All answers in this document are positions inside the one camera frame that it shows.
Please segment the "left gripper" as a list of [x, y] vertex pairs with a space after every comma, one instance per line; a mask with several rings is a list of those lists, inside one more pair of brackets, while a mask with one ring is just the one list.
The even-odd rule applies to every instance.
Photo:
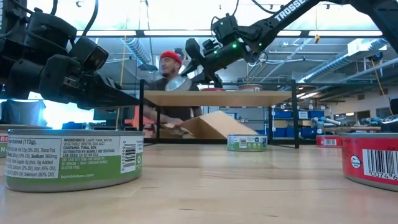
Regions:
[[107, 51], [86, 37], [69, 52], [48, 40], [29, 46], [6, 38], [5, 95], [26, 100], [35, 92], [85, 110], [138, 105], [139, 99], [98, 73], [107, 59]]

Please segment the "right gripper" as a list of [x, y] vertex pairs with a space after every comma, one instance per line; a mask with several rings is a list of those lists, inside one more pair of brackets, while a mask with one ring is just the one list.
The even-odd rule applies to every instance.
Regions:
[[217, 48], [219, 43], [208, 39], [204, 42], [209, 49], [204, 49], [204, 55], [200, 52], [200, 46], [194, 38], [189, 38], [185, 43], [185, 51], [190, 56], [191, 61], [181, 72], [182, 77], [187, 77], [189, 73], [194, 72], [199, 66], [203, 70], [193, 77], [193, 86], [209, 85], [213, 82], [214, 87], [222, 88], [223, 81], [216, 74], [218, 70], [226, 67], [240, 59], [250, 62], [252, 53], [248, 50], [244, 42], [234, 40], [227, 45]]

